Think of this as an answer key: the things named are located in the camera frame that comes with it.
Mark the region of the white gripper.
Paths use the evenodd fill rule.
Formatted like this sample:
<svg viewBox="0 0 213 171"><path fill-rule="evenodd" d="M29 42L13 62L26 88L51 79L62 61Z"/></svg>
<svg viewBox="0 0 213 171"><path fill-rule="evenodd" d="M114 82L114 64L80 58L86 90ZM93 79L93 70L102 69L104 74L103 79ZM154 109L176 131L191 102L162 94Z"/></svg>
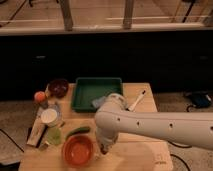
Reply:
<svg viewBox="0 0 213 171"><path fill-rule="evenodd" d="M96 140L102 154L107 154L110 148L117 141L116 133L105 133L101 131L96 131Z"/></svg>

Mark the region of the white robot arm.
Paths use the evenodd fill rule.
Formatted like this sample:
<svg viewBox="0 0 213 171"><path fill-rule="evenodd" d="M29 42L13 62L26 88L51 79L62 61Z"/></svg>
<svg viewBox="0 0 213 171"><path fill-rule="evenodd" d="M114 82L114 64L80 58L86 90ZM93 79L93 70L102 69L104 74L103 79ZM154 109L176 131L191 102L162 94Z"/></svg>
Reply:
<svg viewBox="0 0 213 171"><path fill-rule="evenodd" d="M213 114L209 112L132 112L125 98L110 94L94 116L96 139L102 154L120 133L142 135L213 150Z"/></svg>

